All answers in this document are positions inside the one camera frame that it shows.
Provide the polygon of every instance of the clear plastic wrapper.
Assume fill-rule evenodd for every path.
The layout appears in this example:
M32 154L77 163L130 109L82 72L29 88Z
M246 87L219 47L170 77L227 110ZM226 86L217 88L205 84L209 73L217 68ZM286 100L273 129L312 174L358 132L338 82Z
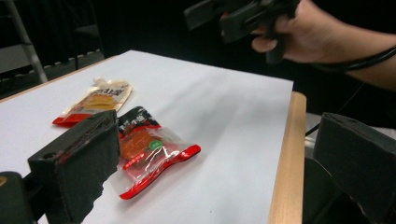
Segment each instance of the clear plastic wrapper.
M120 163L110 182L124 200L145 189L169 166L201 151L162 127L142 106L120 117L119 125Z
M88 89L75 105L66 109L52 123L72 127L83 119L106 110L118 111L132 91L131 85L125 80L95 79L95 86Z

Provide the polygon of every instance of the finger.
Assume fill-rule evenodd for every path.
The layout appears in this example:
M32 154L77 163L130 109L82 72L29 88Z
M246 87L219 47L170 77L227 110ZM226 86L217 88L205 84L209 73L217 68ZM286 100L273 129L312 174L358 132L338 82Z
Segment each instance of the finger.
M224 12L223 14L221 14L220 19L221 19L221 20L222 20L222 19L225 19L225 18L227 18L229 15L230 15L229 12Z
M289 17L281 15L276 19L275 29L280 33L286 33L289 30Z
M263 35L265 34L265 27L259 26L256 30L251 32L252 35Z
M267 52L276 47L277 41L262 36L256 37L251 42L251 47L259 53Z

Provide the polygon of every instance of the white table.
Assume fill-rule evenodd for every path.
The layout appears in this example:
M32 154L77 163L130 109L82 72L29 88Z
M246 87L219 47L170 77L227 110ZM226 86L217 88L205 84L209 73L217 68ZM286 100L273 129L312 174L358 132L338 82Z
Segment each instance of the white table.
M301 223L305 98L292 82L137 51L1 101L0 171L27 175L94 77L134 87L119 115L142 105L202 151L129 201L107 181L84 223Z

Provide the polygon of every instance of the black handheld device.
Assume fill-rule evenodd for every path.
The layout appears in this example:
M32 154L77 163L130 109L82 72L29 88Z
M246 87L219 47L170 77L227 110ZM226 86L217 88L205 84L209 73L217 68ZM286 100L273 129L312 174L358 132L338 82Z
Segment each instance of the black handheld device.
M282 35L276 33L275 22L280 15L295 17L299 0L204 0L184 11L190 30L215 19L219 14L227 16L219 19L225 43L234 42L252 31L265 26L268 38L276 39L276 48L266 53L269 64L282 62L284 43Z

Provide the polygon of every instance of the black cable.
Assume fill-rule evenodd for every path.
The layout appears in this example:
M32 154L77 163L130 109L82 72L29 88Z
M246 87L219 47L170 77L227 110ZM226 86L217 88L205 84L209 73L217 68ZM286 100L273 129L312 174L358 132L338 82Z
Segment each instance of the black cable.
M336 114L339 114L349 104L349 102L355 97L356 94L358 94L358 92L361 90L364 84L365 82L359 85L359 87L353 92L353 94L347 99L347 101L335 112ZM315 125L313 128L311 128L308 132L306 132L305 137L316 131L319 128L319 124L320 122L317 125Z
M343 62L343 63L312 63L312 66L326 72L346 73L348 71L359 70L362 68L371 67L378 63L382 63L385 60L393 57L394 55L396 55L396 45L376 55L372 55L354 61Z

